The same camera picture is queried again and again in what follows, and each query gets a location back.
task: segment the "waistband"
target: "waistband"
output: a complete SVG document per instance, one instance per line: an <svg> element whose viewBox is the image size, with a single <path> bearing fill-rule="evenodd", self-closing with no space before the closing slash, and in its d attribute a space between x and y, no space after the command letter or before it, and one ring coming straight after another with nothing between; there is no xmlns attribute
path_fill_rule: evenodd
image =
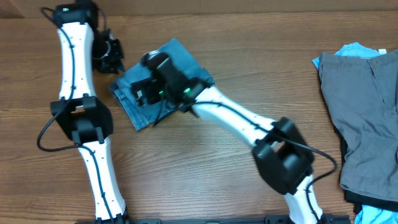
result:
<svg viewBox="0 0 398 224"><path fill-rule="evenodd" d="M398 49L374 58L337 56L326 52L321 53L321 63L337 63L340 65L376 66L398 62Z"/></svg>

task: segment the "wooden table surface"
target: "wooden table surface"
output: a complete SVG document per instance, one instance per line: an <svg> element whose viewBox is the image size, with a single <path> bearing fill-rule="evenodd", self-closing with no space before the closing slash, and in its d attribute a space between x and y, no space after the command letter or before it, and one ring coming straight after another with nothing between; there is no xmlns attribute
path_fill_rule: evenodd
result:
<svg viewBox="0 0 398 224"><path fill-rule="evenodd" d="M340 141L322 100L311 59L360 42L398 45L398 12L311 12L207 16L109 17L124 65L176 37L234 101L264 116L294 120L309 145L341 169ZM35 145L51 118L62 77L61 49L46 19L0 21L0 223L73 223L94 219L95 205L77 150L42 152ZM283 196L257 173L250 148L191 114L175 113L137 132L107 86L118 75L94 74L111 110L113 162L133 218L233 218L288 213ZM48 147L71 144L58 125ZM315 176L331 163L315 156ZM315 184L324 212L351 215L339 172Z"/></svg>

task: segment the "blue fabric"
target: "blue fabric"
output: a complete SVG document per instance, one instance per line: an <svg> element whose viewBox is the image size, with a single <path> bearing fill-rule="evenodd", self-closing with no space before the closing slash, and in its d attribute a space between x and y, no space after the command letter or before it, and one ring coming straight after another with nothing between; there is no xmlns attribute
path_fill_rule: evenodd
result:
<svg viewBox="0 0 398 224"><path fill-rule="evenodd" d="M398 224L398 213L362 205L354 224Z"/></svg>
<svg viewBox="0 0 398 224"><path fill-rule="evenodd" d="M344 45L335 53L338 56L374 58L380 56L377 50L369 49L355 42ZM320 58L312 60L312 63L319 68ZM390 212L368 205L362 205L362 211L355 217L355 224L398 224L398 213Z"/></svg>
<svg viewBox="0 0 398 224"><path fill-rule="evenodd" d="M337 56L349 56L349 57L362 57L362 58L373 58L380 56L381 54L377 50L369 49L362 46L358 42L344 45L339 51L335 53ZM319 57L312 60L312 63L319 68Z"/></svg>
<svg viewBox="0 0 398 224"><path fill-rule="evenodd" d="M174 66L184 73L187 78L198 77L210 84L214 84L215 81L207 70L199 66L198 62L176 38L161 46L158 51L167 53L172 59ZM154 122L160 109L160 102L153 105L144 104L139 106L136 98L131 93L131 84L145 78L150 78L150 71L138 63L109 86L115 99L138 131ZM160 114L160 118L168 116L173 109L174 105L167 103Z"/></svg>

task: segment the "pile of clothes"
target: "pile of clothes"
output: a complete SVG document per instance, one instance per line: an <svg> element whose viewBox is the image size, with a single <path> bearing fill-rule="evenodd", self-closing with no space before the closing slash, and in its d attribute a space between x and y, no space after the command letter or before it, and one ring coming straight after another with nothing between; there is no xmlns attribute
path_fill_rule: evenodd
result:
<svg viewBox="0 0 398 224"><path fill-rule="evenodd" d="M340 186L355 224L398 223L398 50L353 43L313 64L342 140Z"/></svg>

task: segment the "folded gray clothing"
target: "folded gray clothing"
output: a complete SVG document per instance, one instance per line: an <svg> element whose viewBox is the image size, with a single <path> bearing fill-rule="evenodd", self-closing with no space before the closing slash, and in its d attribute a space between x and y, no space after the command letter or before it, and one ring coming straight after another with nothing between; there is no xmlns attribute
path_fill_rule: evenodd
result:
<svg viewBox="0 0 398 224"><path fill-rule="evenodd" d="M209 84L215 83L207 70L199 66L198 62L176 38L161 46L158 51L167 53L172 59L175 68L182 72L188 79L197 77ZM138 63L109 86L115 99L119 102L138 131L155 121L160 110L160 104L163 103L158 102L153 105L146 103L139 106L132 94L131 85L146 78L150 78L149 69ZM164 119L173 111L174 105L167 103L162 109L160 119Z"/></svg>
<svg viewBox="0 0 398 224"><path fill-rule="evenodd" d="M371 59L322 53L319 76L348 144L341 187L398 202L398 50Z"/></svg>

